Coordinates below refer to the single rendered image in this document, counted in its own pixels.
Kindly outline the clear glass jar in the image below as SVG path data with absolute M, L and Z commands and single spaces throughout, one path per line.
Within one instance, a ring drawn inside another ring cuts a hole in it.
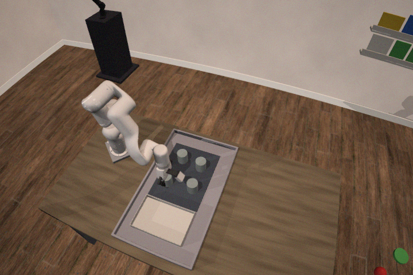
M 166 180 L 165 180 L 165 187 L 170 187 L 173 184 L 173 180 L 172 180 L 172 175 L 168 175 Z
M 186 185 L 188 193 L 195 194 L 198 192 L 198 181 L 195 178 L 188 179 Z
M 177 158 L 180 164 L 185 164 L 188 162 L 188 152 L 185 149 L 180 149 L 177 151 Z
M 204 172 L 206 170 L 206 159 L 204 157 L 198 157 L 196 159 L 196 170 L 198 172 Z

